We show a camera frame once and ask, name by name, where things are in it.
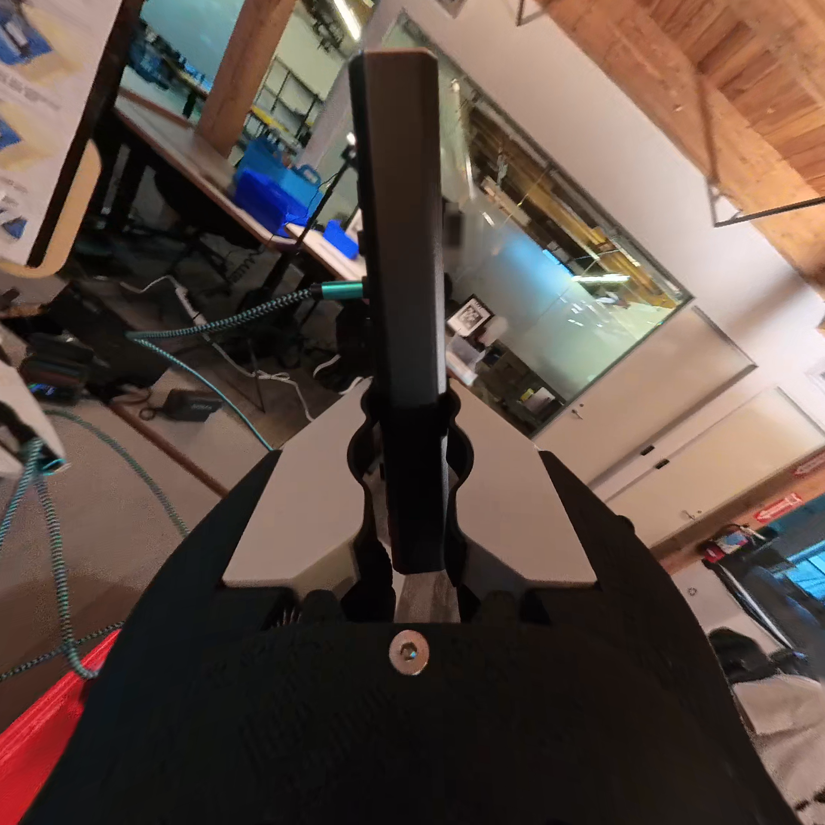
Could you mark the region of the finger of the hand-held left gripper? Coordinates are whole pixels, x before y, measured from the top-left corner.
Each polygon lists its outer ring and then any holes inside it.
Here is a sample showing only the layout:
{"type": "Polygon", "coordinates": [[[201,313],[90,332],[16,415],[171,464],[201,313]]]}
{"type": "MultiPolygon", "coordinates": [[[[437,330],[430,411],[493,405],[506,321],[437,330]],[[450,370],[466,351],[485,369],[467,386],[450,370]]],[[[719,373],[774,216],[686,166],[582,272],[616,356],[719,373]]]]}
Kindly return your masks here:
{"type": "Polygon", "coordinates": [[[65,449],[40,401],[22,379],[1,380],[1,478],[16,479],[22,473],[23,448],[32,440],[41,443],[47,469],[58,468],[65,449]]]}

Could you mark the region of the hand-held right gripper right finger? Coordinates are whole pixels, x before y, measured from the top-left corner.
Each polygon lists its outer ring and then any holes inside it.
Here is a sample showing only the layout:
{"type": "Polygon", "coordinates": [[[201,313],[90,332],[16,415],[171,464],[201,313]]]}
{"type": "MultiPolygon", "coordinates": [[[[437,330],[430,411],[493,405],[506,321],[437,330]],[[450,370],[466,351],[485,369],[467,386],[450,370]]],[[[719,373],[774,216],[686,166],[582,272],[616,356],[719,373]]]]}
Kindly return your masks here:
{"type": "Polygon", "coordinates": [[[535,444],[457,379],[447,402],[445,563],[459,619],[492,593],[520,602],[593,589],[596,573],[535,444]]]}

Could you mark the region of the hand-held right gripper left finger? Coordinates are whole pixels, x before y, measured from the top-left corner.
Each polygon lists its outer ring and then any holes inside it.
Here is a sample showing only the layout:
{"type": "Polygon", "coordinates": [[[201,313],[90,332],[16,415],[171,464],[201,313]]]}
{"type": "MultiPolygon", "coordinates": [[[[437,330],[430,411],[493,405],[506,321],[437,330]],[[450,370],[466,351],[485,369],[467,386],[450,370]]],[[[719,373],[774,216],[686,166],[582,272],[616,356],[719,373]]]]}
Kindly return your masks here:
{"type": "Polygon", "coordinates": [[[390,622],[394,572],[379,537],[379,436],[364,379],[287,441],[222,582],[340,599],[346,617],[390,622]]]}

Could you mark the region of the black usb hub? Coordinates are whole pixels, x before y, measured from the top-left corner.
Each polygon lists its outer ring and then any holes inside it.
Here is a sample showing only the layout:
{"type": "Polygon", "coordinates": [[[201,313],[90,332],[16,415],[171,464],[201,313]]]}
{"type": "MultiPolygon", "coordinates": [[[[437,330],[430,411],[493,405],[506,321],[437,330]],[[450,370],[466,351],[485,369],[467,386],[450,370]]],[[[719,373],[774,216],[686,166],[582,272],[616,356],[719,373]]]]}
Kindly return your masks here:
{"type": "Polygon", "coordinates": [[[440,572],[449,416],[438,63],[423,48],[371,49],[348,75],[391,558],[403,575],[440,572]]]}

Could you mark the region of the red bin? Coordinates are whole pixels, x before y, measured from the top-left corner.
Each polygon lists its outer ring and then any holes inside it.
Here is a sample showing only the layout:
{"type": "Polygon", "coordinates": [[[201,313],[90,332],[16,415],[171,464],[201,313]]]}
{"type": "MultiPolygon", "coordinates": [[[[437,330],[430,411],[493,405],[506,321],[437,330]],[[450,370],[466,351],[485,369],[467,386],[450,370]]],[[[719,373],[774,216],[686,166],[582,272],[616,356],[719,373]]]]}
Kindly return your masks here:
{"type": "Polygon", "coordinates": [[[17,824],[62,757],[83,715],[90,682],[63,676],[1,735],[1,823],[17,824]]]}

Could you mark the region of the black charger case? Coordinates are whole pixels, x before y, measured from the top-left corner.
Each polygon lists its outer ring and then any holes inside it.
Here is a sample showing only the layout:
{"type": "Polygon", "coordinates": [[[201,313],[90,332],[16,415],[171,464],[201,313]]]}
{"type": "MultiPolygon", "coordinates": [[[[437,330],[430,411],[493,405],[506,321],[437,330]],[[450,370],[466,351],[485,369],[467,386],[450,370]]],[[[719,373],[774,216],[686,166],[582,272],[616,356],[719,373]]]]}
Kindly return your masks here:
{"type": "Polygon", "coordinates": [[[93,350],[85,345],[33,333],[17,372],[38,399],[74,406],[86,394],[93,360],[93,350]]]}

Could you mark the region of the red fire extinguisher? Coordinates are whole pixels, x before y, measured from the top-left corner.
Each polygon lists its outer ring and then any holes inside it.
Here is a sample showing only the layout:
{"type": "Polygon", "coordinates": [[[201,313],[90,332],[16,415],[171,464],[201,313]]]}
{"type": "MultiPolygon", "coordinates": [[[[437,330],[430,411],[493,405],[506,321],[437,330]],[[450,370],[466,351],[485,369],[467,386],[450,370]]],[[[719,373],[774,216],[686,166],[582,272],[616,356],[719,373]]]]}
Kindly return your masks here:
{"type": "Polygon", "coordinates": [[[746,525],[729,523],[697,546],[697,552],[709,563],[717,563],[739,551],[754,551],[765,543],[763,536],[746,525]]]}

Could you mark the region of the wooden display board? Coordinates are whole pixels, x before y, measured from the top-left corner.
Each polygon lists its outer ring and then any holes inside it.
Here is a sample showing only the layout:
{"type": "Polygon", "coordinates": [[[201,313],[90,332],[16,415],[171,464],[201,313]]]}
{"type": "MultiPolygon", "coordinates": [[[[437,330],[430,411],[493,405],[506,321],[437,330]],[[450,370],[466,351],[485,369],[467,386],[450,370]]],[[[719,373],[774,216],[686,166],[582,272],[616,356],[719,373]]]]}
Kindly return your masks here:
{"type": "Polygon", "coordinates": [[[129,43],[133,28],[139,17],[143,2],[123,2],[116,23],[116,30],[110,40],[105,57],[104,68],[109,82],[106,86],[107,96],[96,96],[98,103],[95,112],[98,118],[92,128],[91,137],[80,157],[77,171],[68,189],[64,206],[57,215],[55,231],[46,246],[46,254],[37,266],[13,265],[2,261],[2,272],[22,278],[41,278],[54,275],[67,261],[68,253],[77,237],[83,217],[87,212],[92,193],[101,175],[101,156],[94,139],[94,131],[103,114],[115,101],[119,81],[128,56],[129,43]]]}

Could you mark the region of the wooden table black legs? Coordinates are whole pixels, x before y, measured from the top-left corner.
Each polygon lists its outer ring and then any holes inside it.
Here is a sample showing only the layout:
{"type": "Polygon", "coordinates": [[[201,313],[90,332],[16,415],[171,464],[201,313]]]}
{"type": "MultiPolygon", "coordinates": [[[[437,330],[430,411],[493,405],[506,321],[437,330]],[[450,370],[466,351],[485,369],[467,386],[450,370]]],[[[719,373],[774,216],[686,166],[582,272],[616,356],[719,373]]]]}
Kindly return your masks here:
{"type": "Polygon", "coordinates": [[[287,223],[283,227],[286,237],[293,241],[293,265],[300,267],[311,260],[322,267],[329,280],[355,282],[366,279],[366,263],[362,257],[347,258],[333,244],[325,240],[323,234],[315,229],[310,230],[304,240],[298,244],[299,237],[305,227],[295,223],[287,223]]]}
{"type": "Polygon", "coordinates": [[[196,133],[194,125],[129,89],[118,90],[116,100],[101,121],[101,137],[117,160],[121,148],[128,154],[115,189],[106,226],[123,232],[129,222],[135,198],[147,169],[170,171],[176,183],[176,197],[187,189],[198,191],[198,200],[214,204],[222,221],[232,222],[256,244],[270,253],[279,253],[263,284],[251,291],[244,305],[263,303],[275,295],[291,259],[294,241],[267,229],[260,221],[234,203],[234,169],[196,133]]]}

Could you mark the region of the small blue bin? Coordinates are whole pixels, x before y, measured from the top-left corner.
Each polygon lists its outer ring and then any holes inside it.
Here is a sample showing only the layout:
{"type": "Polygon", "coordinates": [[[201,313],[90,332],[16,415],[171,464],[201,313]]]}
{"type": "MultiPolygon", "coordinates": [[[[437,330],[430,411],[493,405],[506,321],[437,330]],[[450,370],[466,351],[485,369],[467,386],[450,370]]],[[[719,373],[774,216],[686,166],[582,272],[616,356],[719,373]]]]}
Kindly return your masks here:
{"type": "Polygon", "coordinates": [[[326,223],[323,239],[350,261],[356,260],[360,255],[357,238],[348,234],[338,220],[332,219],[326,223]]]}

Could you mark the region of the printed instruction sheet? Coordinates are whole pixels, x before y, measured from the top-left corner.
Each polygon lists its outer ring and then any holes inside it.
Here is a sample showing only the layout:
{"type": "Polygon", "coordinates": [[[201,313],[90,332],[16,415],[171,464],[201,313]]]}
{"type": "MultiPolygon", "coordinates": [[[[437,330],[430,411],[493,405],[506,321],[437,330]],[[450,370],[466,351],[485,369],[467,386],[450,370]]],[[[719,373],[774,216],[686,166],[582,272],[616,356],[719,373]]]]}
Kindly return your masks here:
{"type": "Polygon", "coordinates": [[[107,96],[123,2],[1,2],[2,261],[42,262],[107,96]]]}

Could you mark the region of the stack of blue bins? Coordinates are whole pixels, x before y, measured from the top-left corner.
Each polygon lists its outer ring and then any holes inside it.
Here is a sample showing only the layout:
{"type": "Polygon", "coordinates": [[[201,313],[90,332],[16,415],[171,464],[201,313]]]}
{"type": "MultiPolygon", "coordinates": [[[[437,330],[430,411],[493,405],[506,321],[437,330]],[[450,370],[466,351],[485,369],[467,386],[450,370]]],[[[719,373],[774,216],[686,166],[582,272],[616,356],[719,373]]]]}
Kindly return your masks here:
{"type": "Polygon", "coordinates": [[[248,144],[232,185],[232,202],[268,232],[282,237],[288,223],[304,227],[323,199],[318,172],[306,164],[286,165],[266,135],[248,144]]]}

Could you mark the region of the wooden pillar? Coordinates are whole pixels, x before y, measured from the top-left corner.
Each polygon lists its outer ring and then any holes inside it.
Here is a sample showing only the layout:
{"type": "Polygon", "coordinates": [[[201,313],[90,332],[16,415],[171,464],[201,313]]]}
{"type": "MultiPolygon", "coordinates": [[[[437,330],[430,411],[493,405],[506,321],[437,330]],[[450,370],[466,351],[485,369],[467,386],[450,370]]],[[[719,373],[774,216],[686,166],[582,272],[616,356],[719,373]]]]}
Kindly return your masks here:
{"type": "Polygon", "coordinates": [[[246,1],[224,51],[196,134],[227,159],[242,134],[295,1],[246,1]]]}

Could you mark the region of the black picture frame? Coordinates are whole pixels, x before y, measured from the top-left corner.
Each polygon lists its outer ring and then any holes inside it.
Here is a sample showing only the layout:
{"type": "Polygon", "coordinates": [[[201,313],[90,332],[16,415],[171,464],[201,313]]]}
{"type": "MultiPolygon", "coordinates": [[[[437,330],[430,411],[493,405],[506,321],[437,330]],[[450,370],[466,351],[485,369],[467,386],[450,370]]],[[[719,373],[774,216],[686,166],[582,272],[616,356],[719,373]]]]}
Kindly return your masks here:
{"type": "Polygon", "coordinates": [[[472,294],[448,317],[446,325],[454,336],[468,338],[476,334],[493,318],[493,312],[472,294]]]}

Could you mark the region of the red wall sign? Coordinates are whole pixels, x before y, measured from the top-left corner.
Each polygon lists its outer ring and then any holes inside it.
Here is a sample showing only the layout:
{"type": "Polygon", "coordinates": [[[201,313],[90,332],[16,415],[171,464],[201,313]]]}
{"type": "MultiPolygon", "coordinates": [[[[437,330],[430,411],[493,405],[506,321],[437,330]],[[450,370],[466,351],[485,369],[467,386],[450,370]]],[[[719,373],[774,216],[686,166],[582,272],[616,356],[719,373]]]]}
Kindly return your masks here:
{"type": "Polygon", "coordinates": [[[788,515],[804,504],[804,500],[799,494],[790,492],[783,498],[773,501],[770,504],[756,511],[752,518],[759,524],[765,525],[788,515]]]}

